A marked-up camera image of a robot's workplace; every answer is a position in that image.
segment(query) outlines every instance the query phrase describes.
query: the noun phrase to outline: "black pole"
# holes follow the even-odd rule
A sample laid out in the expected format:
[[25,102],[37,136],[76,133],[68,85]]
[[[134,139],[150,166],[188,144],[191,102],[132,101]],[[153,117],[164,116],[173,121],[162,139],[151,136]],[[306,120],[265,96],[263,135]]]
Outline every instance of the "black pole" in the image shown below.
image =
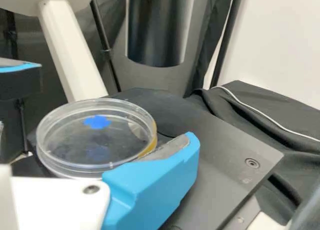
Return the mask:
[[103,25],[103,21],[102,21],[101,15],[100,15],[100,10],[99,10],[99,6],[98,6],[97,0],[92,0],[90,2],[90,7],[91,7],[91,10],[92,10],[94,21],[95,21],[95,24],[96,24],[96,28],[97,28],[97,31],[99,33],[99,37],[100,37],[100,40],[101,40],[102,50],[106,54],[107,61],[108,61],[108,64],[109,64],[109,67],[110,67],[110,70],[111,70],[111,74],[112,74],[112,77],[113,77],[114,82],[115,82],[115,86],[116,86],[118,92],[121,92],[121,87],[120,87],[120,84],[119,84],[119,80],[118,80],[114,65],[112,63],[112,60],[111,60],[111,55],[110,55],[111,48],[110,48],[110,44],[109,44],[108,38],[106,36],[107,34],[106,34],[106,31],[105,31],[105,28],[104,28],[104,25]]
[[232,6],[230,8],[229,17],[228,17],[227,23],[225,25],[224,36],[222,38],[221,47],[220,47],[218,58],[217,58],[217,61],[215,64],[210,88],[216,86],[218,83],[218,80],[219,80],[219,77],[221,74],[222,64],[224,62],[227,48],[228,48],[229,41],[230,41],[230,37],[231,37],[232,31],[234,29],[234,24],[235,24],[235,21],[237,18],[237,13],[239,10],[240,3],[241,3],[241,0],[233,0],[232,1]]

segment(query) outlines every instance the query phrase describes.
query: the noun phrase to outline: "white wall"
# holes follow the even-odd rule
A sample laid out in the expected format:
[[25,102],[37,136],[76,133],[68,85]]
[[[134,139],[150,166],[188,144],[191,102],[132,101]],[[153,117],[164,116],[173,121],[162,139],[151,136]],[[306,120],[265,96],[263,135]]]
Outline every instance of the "white wall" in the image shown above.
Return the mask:
[[320,109],[320,0],[242,0],[218,85],[236,79]]

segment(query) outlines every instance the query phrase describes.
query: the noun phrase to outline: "hole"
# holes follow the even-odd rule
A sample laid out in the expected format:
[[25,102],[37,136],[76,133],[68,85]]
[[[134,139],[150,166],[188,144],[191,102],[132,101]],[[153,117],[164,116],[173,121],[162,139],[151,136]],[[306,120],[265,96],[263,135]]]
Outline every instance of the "hole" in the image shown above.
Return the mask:
[[255,159],[246,159],[245,163],[251,168],[254,168],[254,169],[260,168],[260,163]]
[[100,187],[97,185],[90,185],[88,187],[86,187],[83,192],[85,194],[95,194],[96,192],[98,192],[100,190]]

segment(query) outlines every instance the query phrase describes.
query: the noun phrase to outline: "white microscope arm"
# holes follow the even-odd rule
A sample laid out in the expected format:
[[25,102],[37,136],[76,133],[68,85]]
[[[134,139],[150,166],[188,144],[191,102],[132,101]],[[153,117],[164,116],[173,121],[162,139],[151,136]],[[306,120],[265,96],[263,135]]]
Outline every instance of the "white microscope arm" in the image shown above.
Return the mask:
[[39,17],[69,102],[108,95],[74,14],[87,7],[90,1],[0,0],[1,8]]

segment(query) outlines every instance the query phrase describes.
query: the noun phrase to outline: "blue plastic holder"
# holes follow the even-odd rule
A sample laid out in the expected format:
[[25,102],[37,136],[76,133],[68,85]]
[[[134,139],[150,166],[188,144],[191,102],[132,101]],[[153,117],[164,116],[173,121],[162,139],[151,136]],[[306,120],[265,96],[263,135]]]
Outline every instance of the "blue plastic holder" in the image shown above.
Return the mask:
[[156,230],[179,206],[196,181],[200,142],[189,143],[167,159],[129,162],[104,172],[111,201],[102,230]]

